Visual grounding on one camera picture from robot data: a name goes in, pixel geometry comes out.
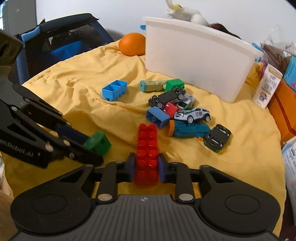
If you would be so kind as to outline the black red helmet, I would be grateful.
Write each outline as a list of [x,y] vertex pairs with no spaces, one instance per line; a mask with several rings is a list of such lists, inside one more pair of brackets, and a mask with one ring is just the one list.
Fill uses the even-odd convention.
[[224,33],[226,33],[226,34],[229,34],[229,35],[231,35],[231,36],[233,36],[233,37],[236,37],[236,38],[238,38],[238,39],[241,39],[238,35],[236,35],[236,34],[230,32],[229,30],[226,29],[226,27],[225,27],[224,25],[222,25],[222,24],[220,24],[220,23],[212,23],[212,24],[210,24],[209,26],[210,26],[211,28],[213,28],[213,29],[219,30],[219,31],[224,32]]

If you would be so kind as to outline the teal green cylinder toy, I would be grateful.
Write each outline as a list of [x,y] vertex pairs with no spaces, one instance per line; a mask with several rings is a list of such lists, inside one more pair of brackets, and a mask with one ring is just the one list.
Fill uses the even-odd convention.
[[159,92],[166,87],[166,81],[141,80],[139,82],[139,89],[142,92]]

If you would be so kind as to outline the teal orange toy vehicle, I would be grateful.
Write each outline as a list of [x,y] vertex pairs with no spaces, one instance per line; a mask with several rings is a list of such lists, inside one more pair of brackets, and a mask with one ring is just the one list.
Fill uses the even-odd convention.
[[170,120],[168,124],[168,136],[177,138],[203,138],[210,128],[202,123],[186,123],[179,120]]

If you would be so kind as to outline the green square block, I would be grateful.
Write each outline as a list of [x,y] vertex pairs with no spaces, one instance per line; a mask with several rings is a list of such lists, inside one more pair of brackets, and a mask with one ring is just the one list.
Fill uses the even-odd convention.
[[166,81],[165,92],[171,91],[174,88],[184,88],[185,83],[180,79],[172,79]]

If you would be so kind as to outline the orange box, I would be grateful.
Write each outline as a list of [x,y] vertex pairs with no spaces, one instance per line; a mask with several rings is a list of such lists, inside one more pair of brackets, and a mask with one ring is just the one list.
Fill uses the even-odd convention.
[[281,147],[295,136],[296,131],[295,91],[282,79],[272,96],[268,109],[280,131]]

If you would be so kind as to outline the white plastic bag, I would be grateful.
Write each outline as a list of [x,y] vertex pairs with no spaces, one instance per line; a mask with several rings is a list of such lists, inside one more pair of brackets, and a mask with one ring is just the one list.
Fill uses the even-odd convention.
[[188,7],[182,7],[179,4],[173,4],[172,0],[165,0],[168,10],[166,17],[170,19],[177,19],[190,22],[195,15],[201,16],[199,10],[191,9]]

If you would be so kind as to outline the white plastic bin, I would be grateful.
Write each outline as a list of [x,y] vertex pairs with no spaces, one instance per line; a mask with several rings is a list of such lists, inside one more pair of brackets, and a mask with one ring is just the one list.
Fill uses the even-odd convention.
[[255,59],[263,53],[247,42],[182,20],[144,17],[145,68],[234,102]]

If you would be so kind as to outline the dark green toy car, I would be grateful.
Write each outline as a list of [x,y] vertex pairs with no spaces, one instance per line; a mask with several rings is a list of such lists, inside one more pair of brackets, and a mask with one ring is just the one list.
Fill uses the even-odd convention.
[[217,124],[210,132],[204,136],[204,145],[210,150],[218,153],[226,145],[232,133],[221,124]]

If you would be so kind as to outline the long red building block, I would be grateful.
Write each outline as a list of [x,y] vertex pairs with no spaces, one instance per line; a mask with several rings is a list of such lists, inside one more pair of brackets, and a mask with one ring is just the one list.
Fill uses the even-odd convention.
[[155,185],[159,179],[158,135],[155,124],[141,123],[137,135],[134,182],[136,185]]

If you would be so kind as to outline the yellow cloth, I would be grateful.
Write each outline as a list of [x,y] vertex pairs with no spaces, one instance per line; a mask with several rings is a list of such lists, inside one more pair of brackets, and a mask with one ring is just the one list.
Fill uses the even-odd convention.
[[[192,168],[211,165],[252,184],[276,198],[286,199],[285,168],[280,132],[272,115],[252,100],[260,66],[251,68],[233,103],[192,85],[186,92],[211,114],[210,126],[222,124],[232,132],[229,143],[215,153],[196,138],[170,138],[165,128],[158,131],[160,151],[170,161],[184,161]],[[105,162],[119,161],[135,150],[138,125],[145,123],[149,93],[139,90],[141,80],[164,80],[165,75],[145,69],[145,58],[126,57],[117,43],[99,47],[62,61],[25,83],[25,87],[62,111],[66,120],[87,135],[104,132],[111,142]],[[116,81],[127,82],[125,94],[110,102],[102,88]]]

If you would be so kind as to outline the brown woven package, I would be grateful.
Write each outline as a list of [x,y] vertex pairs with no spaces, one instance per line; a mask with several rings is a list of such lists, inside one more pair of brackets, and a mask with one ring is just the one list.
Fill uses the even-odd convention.
[[284,75],[292,54],[268,44],[261,44],[261,48],[263,50],[262,61],[272,65]]

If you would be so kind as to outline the green patterned arch block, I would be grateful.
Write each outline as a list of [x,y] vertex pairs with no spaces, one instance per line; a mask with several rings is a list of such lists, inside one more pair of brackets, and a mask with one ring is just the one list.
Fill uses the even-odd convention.
[[83,143],[83,147],[104,156],[111,148],[111,143],[104,132],[96,131]]

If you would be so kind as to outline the blue black stroller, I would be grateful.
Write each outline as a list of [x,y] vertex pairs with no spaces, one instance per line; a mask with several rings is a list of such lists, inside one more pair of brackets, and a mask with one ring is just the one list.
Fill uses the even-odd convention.
[[16,59],[20,84],[60,61],[114,42],[98,18],[90,13],[42,21],[15,37],[23,42]]

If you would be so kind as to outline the orange fruit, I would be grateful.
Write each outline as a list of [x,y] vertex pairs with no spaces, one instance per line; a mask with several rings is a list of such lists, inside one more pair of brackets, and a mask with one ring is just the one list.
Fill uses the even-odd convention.
[[144,35],[129,33],[120,39],[118,47],[125,56],[142,56],[145,54],[145,41]]

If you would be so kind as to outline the white police toy car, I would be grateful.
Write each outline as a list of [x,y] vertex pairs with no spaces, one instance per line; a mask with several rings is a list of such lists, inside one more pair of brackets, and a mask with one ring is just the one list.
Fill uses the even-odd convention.
[[208,123],[211,120],[210,111],[204,108],[191,108],[176,111],[174,120],[185,121],[192,124],[196,121],[205,121]]

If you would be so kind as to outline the blue dinosaur box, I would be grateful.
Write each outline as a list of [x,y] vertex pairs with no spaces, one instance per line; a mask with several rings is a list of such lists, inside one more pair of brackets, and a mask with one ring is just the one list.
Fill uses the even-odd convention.
[[296,56],[291,57],[283,78],[287,85],[296,91]]

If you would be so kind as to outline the white baby wipes pack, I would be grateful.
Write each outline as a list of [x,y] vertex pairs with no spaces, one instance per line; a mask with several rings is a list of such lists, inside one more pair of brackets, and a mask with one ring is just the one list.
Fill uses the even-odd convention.
[[295,203],[295,184],[296,184],[296,162],[295,162],[295,137],[291,138],[285,143],[285,146],[282,149],[282,157],[285,165],[285,181],[290,202],[292,205],[293,221],[295,224],[295,212],[296,212],[296,203]]

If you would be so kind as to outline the blue tray block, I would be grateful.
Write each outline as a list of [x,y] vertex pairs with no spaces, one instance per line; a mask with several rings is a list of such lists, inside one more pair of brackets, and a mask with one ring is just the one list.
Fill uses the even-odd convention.
[[113,102],[125,94],[126,89],[126,81],[116,80],[102,88],[102,97],[107,101]]

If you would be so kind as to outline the small blue duplo brick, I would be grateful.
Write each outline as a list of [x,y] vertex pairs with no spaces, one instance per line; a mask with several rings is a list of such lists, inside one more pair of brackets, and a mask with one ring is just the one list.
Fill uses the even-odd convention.
[[145,115],[146,119],[156,125],[157,128],[163,128],[168,125],[170,116],[156,106],[149,108]]

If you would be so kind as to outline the small milk carton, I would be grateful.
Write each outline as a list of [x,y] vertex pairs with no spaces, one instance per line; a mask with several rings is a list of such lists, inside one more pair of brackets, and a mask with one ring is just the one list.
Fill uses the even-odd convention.
[[266,108],[281,79],[282,73],[272,65],[267,64],[252,100],[260,107]]

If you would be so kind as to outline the small red block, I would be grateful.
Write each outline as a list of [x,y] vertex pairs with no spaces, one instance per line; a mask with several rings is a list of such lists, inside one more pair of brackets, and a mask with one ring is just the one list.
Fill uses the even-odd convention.
[[163,112],[165,112],[171,119],[174,118],[174,115],[178,110],[179,108],[171,102],[167,102],[163,108]]

